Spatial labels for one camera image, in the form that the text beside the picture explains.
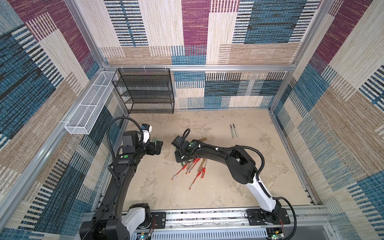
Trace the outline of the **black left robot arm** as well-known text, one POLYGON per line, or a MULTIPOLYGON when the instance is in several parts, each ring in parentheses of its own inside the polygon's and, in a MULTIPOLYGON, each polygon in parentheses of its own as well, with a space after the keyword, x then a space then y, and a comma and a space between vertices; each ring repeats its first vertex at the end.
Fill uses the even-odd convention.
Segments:
POLYGON ((149 204, 132 205, 123 212, 129 185, 145 155, 159 155, 163 142, 148 142, 142 146, 137 131, 123 134, 123 144, 118 148, 111 165, 112 179, 106 194, 92 219, 83 222, 79 234, 82 240, 131 240, 136 229, 150 229, 154 225, 149 204))

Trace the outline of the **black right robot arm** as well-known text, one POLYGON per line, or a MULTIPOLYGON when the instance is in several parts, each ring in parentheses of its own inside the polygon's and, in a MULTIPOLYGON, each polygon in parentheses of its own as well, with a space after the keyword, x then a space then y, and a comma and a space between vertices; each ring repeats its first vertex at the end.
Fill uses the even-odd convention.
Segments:
POLYGON ((236 145, 222 148, 205 144, 198 140, 188 142, 181 136, 176 137, 172 146, 176 148, 175 158, 178 163, 193 159, 213 160, 226 165, 233 179, 247 186, 262 209, 265 222, 275 224, 280 222, 279 213, 281 204, 271 195, 260 178, 260 173, 265 166, 265 158, 255 148, 236 145))

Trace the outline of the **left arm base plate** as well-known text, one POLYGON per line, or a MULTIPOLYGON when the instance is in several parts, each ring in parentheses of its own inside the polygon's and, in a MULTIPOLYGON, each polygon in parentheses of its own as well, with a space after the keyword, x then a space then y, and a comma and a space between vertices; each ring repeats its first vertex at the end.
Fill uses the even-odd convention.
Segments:
POLYGON ((139 229, 142 230, 157 230, 157 229, 165 229, 166 227, 166 212, 152 212, 150 220, 148 222, 144 222, 139 226, 139 229))

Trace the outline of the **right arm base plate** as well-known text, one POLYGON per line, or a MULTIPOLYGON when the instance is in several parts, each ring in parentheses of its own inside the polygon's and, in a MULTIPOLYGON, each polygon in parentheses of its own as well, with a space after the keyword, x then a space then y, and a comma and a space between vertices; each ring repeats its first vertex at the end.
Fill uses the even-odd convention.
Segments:
POLYGON ((244 217, 249 221, 250 226, 291 224, 287 210, 284 208, 277 213, 270 213, 262 209, 247 209, 244 217))

